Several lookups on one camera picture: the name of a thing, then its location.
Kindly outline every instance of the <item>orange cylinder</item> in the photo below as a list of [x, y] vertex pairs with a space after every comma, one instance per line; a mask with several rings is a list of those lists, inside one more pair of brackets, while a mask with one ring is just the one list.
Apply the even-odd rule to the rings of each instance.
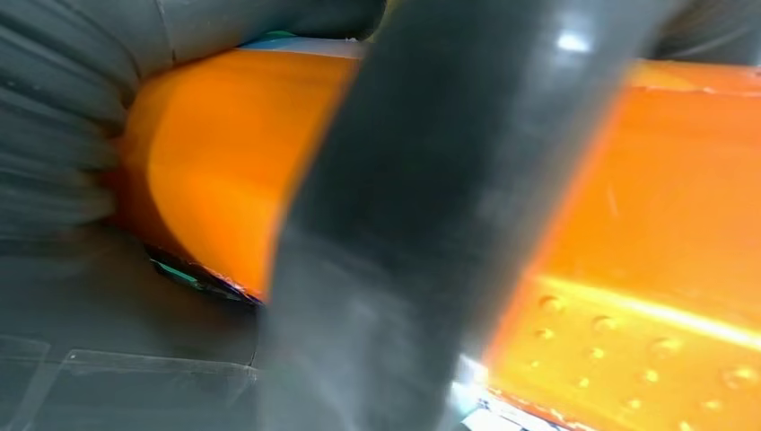
[[[233, 51], [153, 80], [117, 143], [116, 221], [266, 298], [355, 66]], [[634, 67], [505, 305], [494, 393], [578, 429], [761, 426], [759, 112], [756, 69]]]

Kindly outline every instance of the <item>metal surface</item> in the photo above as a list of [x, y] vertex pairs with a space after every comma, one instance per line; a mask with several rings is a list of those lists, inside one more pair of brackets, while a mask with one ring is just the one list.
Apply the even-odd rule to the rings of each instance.
[[670, 5], [398, 7], [281, 234], [262, 429], [453, 426], [460, 355], [480, 357], [599, 110]]

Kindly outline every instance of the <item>dark gray tube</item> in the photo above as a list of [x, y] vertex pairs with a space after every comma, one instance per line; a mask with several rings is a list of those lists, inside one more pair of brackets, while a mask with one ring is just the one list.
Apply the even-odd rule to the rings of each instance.
[[263, 431], [455, 427], [458, 361], [480, 360], [620, 75], [674, 6], [403, 0], [281, 234]]

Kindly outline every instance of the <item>orange metal bar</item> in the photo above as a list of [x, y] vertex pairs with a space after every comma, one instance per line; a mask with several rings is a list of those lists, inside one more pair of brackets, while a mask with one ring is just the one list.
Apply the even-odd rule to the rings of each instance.
[[[235, 51], [152, 81], [109, 179], [117, 222], [265, 298], [281, 217], [354, 65]], [[495, 391], [580, 429], [761, 424], [759, 112], [756, 69], [633, 69], [506, 305]]]

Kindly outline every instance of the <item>wrinkled gray material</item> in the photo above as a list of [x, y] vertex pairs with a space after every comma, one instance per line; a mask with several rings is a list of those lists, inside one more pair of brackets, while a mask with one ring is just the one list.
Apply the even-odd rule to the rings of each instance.
[[[37, 364], [22, 367], [29, 373], [16, 373], [18, 358], [9, 358], [14, 353], [0, 346], [0, 428], [250, 429], [247, 415], [230, 416], [248, 418], [233, 420], [234, 425], [211, 420], [206, 427], [204, 420], [223, 416], [224, 407], [199, 400], [181, 408], [171, 403], [165, 410], [135, 408], [131, 403], [140, 399], [140, 385], [109, 392], [106, 377], [113, 375], [74, 379], [64, 384], [65, 393], [55, 393], [61, 387], [55, 384], [48, 396], [58, 364], [73, 348], [238, 365], [249, 364], [256, 349], [256, 315], [250, 308], [173, 285], [153, 271], [138, 244], [100, 226], [115, 203], [98, 186], [97, 175], [118, 163], [109, 139], [122, 132], [146, 78], [270, 30], [358, 37], [380, 19], [383, 4], [0, 1], [0, 338], [49, 346], [31, 380]], [[237, 387], [225, 379], [193, 391], [211, 391], [212, 400], [219, 393], [224, 401]], [[165, 395], [183, 391], [168, 380], [175, 386]], [[119, 404], [103, 396], [107, 393], [129, 400]], [[44, 400], [48, 405], [40, 410]], [[232, 409], [231, 403], [225, 406]], [[242, 408], [251, 411], [250, 403]], [[182, 409], [203, 420], [184, 427], [190, 417]], [[133, 421], [130, 412], [136, 414]], [[178, 415], [174, 427], [165, 420], [171, 414]]]

